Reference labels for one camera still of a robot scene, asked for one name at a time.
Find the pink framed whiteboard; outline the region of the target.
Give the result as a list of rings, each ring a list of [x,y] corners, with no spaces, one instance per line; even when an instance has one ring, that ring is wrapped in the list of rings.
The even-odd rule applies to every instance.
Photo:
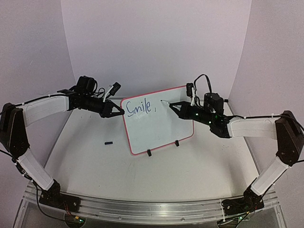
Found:
[[[170,103],[189,101],[186,86],[178,86],[143,95],[124,98],[123,123],[132,155],[146,153],[148,149],[188,139],[194,134],[194,121],[180,119],[160,100]]]

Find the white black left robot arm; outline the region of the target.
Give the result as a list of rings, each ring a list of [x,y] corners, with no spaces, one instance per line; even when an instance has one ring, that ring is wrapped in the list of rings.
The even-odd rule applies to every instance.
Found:
[[[21,104],[6,103],[0,113],[0,143],[4,146],[22,176],[39,187],[54,207],[62,206],[65,198],[60,184],[52,178],[35,158],[28,139],[27,127],[48,116],[83,109],[102,118],[124,114],[124,110],[109,98],[121,85],[116,82],[98,93],[97,81],[81,76],[70,89],[35,98]]]

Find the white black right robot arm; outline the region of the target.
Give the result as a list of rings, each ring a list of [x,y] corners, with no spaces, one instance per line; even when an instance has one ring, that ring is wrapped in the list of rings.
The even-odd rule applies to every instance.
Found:
[[[267,160],[259,175],[241,198],[224,201],[226,207],[253,208],[288,169],[300,163],[304,148],[304,128],[290,110],[271,115],[226,115],[223,99],[211,93],[205,95],[203,105],[193,96],[190,102],[169,103],[169,108],[182,120],[207,125],[210,132],[219,138],[244,138],[270,143],[265,148]]]

